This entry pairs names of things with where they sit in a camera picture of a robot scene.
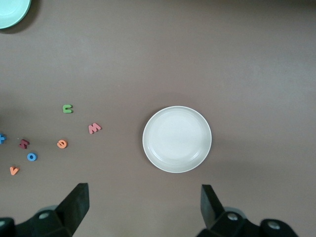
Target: pink letter m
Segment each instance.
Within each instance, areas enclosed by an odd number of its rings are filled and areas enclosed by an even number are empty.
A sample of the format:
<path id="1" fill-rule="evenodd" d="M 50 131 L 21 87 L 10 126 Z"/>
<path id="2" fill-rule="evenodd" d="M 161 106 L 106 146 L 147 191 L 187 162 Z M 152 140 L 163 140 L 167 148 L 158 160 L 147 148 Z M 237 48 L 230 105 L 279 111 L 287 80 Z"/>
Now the pink letter m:
<path id="1" fill-rule="evenodd" d="M 89 133 L 93 134 L 94 132 L 97 132 L 98 130 L 101 130 L 102 128 L 97 124 L 93 123 L 92 125 L 89 125 Z"/>

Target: mint green plate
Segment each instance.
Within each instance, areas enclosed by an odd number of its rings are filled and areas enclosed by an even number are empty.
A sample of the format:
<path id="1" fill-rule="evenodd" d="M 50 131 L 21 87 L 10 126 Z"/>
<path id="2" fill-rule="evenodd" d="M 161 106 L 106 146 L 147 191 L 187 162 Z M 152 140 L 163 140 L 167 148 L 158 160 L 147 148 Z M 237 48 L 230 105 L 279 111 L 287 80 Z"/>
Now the mint green plate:
<path id="1" fill-rule="evenodd" d="M 0 29 L 15 25 L 25 17 L 31 0 L 0 0 Z"/>

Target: blue letter o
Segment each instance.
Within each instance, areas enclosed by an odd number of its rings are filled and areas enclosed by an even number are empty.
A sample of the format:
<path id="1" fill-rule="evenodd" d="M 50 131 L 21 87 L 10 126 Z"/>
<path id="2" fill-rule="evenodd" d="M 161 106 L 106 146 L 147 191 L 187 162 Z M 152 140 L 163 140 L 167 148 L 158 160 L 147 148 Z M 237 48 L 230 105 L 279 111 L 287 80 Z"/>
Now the blue letter o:
<path id="1" fill-rule="evenodd" d="M 29 153 L 28 154 L 28 160 L 29 161 L 35 161 L 37 160 L 38 156 L 35 153 Z"/>

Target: metal screw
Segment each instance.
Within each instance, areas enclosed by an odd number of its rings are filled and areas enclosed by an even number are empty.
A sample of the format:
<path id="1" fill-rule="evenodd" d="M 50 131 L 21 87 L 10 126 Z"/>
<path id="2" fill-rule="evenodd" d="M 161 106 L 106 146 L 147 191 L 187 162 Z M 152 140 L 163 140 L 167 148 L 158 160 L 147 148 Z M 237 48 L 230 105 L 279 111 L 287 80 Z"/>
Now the metal screw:
<path id="1" fill-rule="evenodd" d="M 48 212 L 44 212 L 42 213 L 41 215 L 39 215 L 39 219 L 45 219 L 47 216 L 49 216 L 49 213 Z"/>
<path id="2" fill-rule="evenodd" d="M 227 215 L 227 217 L 228 217 L 228 219 L 230 219 L 230 220 L 232 220 L 232 221 L 238 220 L 238 217 L 237 217 L 236 214 L 234 214 L 234 213 L 229 213 L 229 214 Z"/>
<path id="3" fill-rule="evenodd" d="M 274 230 L 279 230 L 280 229 L 280 226 L 278 225 L 277 222 L 274 222 L 274 221 L 269 221 L 268 222 L 268 226 Z"/>

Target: plate rim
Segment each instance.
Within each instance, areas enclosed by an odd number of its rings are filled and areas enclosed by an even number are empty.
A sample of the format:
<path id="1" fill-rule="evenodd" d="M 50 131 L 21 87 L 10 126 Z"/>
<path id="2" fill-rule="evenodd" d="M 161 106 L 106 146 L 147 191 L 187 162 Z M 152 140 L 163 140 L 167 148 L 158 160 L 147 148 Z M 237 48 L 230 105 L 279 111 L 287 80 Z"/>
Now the plate rim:
<path id="1" fill-rule="evenodd" d="M 149 155 L 147 154 L 146 149 L 145 149 L 145 139 L 144 139 L 144 135 L 145 135 L 146 129 L 148 128 L 148 124 L 150 124 L 151 120 L 154 119 L 154 118 L 157 116 L 157 114 L 162 113 L 164 110 L 173 109 L 173 108 L 184 108 L 184 109 L 190 110 L 190 111 L 192 111 L 192 112 L 198 114 L 198 116 L 199 116 L 200 118 L 202 118 L 202 120 L 203 120 L 203 121 L 205 122 L 205 124 L 207 125 L 208 132 L 209 132 L 209 136 L 210 136 L 210 144 L 209 144 L 209 146 L 208 146 L 208 150 L 207 150 L 207 153 L 206 153 L 205 157 L 203 157 L 203 159 L 202 159 L 196 166 L 194 166 L 194 167 L 192 167 L 192 168 L 190 168 L 190 169 L 183 170 L 183 171 L 170 171 L 170 170 L 166 170 L 166 169 L 163 169 L 163 168 L 159 167 L 158 165 L 156 165 L 156 164 L 150 159 L 150 157 L 149 157 Z M 155 167 L 157 167 L 158 169 L 161 169 L 161 170 L 163 170 L 163 171 L 165 171 L 165 172 L 169 172 L 169 173 L 184 173 L 184 172 L 188 172 L 188 171 L 190 171 L 190 170 L 195 169 L 196 167 L 198 167 L 198 166 L 207 158 L 207 156 L 209 155 L 209 152 L 210 152 L 210 150 L 211 150 L 211 146 L 212 146 L 212 131 L 211 131 L 211 128 L 210 128 L 210 126 L 209 126 L 207 120 L 206 120 L 206 119 L 204 118 L 204 116 L 203 116 L 201 113 L 199 113 L 198 111 L 196 111 L 196 110 L 194 110 L 194 109 L 192 109 L 192 108 L 190 108 L 190 107 L 187 107 L 187 106 L 180 106 L 180 105 L 168 106 L 168 107 L 163 108 L 163 109 L 157 111 L 156 113 L 154 113 L 154 115 L 152 115 L 151 118 L 147 121 L 146 126 L 145 126 L 144 131 L 143 131 L 142 143 L 143 143 L 143 150 L 144 150 L 144 152 L 145 152 L 145 155 L 146 155 L 147 159 L 148 159 Z"/>
<path id="2" fill-rule="evenodd" d="M 28 13 L 28 11 L 30 9 L 32 0 L 20 0 L 20 2 L 25 2 L 25 1 L 28 1 L 28 2 L 27 2 L 27 7 L 25 8 L 25 11 L 23 11 L 23 14 L 19 15 L 19 17 L 17 17 L 14 21 L 12 21 L 9 24 L 4 24 L 4 26 L 1 26 L 1 24 L 0 24 L 0 29 L 5 29 L 5 28 L 9 28 L 11 26 L 14 26 L 17 23 L 19 23 L 26 16 L 26 14 Z"/>

